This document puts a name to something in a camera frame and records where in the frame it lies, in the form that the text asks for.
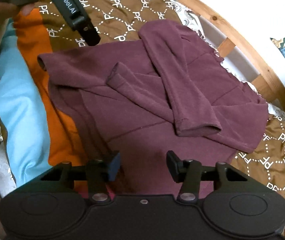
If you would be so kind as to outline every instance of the maroon sweater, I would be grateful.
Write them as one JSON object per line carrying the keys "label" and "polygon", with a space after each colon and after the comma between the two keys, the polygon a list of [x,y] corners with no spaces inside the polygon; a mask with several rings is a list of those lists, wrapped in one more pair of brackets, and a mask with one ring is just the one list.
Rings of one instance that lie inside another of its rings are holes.
{"label": "maroon sweater", "polygon": [[139,36],[39,60],[49,73],[52,102],[73,118],[91,158],[119,150],[134,192],[177,194],[168,150],[212,166],[237,150],[250,153],[264,133],[268,107],[188,27],[153,21]]}

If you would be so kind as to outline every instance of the light blue fabric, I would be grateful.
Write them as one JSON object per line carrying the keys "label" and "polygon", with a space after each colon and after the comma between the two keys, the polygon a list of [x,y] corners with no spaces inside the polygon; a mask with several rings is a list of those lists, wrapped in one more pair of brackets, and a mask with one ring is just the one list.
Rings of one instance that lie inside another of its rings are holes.
{"label": "light blue fabric", "polygon": [[51,168],[44,104],[17,47],[10,20],[0,46],[0,118],[8,131],[9,165],[21,186]]}

